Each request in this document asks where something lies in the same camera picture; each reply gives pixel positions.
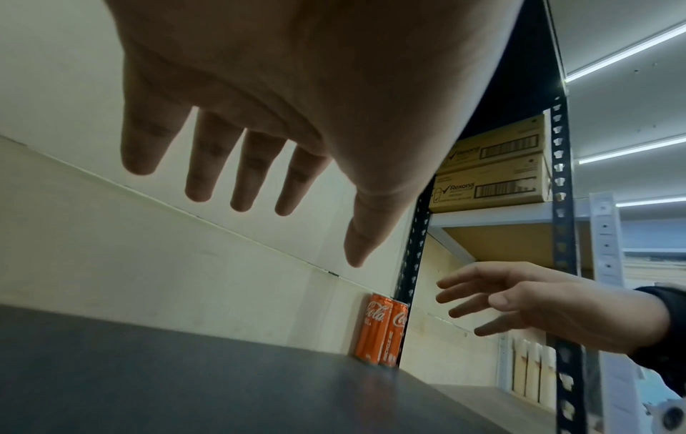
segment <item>hand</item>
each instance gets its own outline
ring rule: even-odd
[[[477,262],[437,285],[439,303],[471,297],[450,309],[453,318],[489,308],[504,312],[475,329],[478,336],[534,327],[596,350],[631,354],[661,341],[670,326],[657,297],[526,262]]]
[[[286,139],[276,213],[335,159],[357,187],[359,267],[472,115],[521,1],[106,0],[126,54],[121,155],[150,174],[200,108],[186,194],[212,196],[244,129],[231,206],[252,206]]]

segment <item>coca-cola can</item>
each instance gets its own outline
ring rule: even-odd
[[[400,343],[402,342],[402,336],[405,334],[405,325],[407,324],[407,312],[408,309],[406,304],[393,300],[391,320],[389,321],[386,330],[384,350],[382,351],[381,361],[379,362],[382,365],[395,368],[398,364]]]
[[[372,365],[378,365],[382,358],[386,330],[391,320],[393,300],[374,294],[369,299],[364,315],[362,331],[359,334],[355,355]]]

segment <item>cardboard box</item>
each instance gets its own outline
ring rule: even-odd
[[[429,209],[462,211],[550,201],[550,174],[543,154],[509,159],[436,176]]]
[[[521,122],[458,140],[436,174],[471,169],[506,159],[543,153],[550,166],[550,111]]]

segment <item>barcode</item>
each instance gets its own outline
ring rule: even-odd
[[[514,181],[496,182],[494,184],[477,185],[474,198],[505,196],[507,194],[527,193],[536,191],[536,177],[515,179]]]
[[[510,152],[522,151],[538,146],[538,136],[528,136],[523,139],[512,140],[501,144],[494,144],[481,150],[480,159],[497,157],[498,155],[509,154]]]

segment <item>led light strip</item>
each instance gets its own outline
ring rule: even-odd
[[[643,205],[671,204],[686,202],[686,196],[663,197],[662,199],[635,200],[631,202],[617,202],[617,207],[642,207]]]
[[[622,51],[619,51],[613,54],[612,56],[601,59],[581,69],[577,69],[576,71],[567,75],[565,81],[567,83],[573,82],[574,80],[579,79],[585,75],[588,75],[592,72],[596,72],[598,69],[605,68],[606,66],[619,62],[620,60],[626,59],[629,56],[633,56],[636,53],[640,53],[643,50],[649,49],[651,46],[656,46],[658,44],[661,44],[662,42],[669,41],[671,38],[675,38],[676,36],[679,36],[684,33],[686,33],[686,22],[678,24],[677,26],[674,26],[671,29],[664,31],[652,38],[646,39],[643,42],[639,42],[634,46],[630,46],[627,49],[623,49]]]
[[[686,134],[683,136],[669,137],[667,139],[657,140],[656,142],[648,142],[646,144],[641,144],[635,147],[619,149],[617,151],[612,152],[605,152],[604,154],[596,154],[591,155],[590,157],[579,158],[577,162],[579,164],[593,163],[608,158],[621,157],[622,155],[635,154],[636,152],[650,151],[651,149],[663,148],[679,143],[686,143]]]

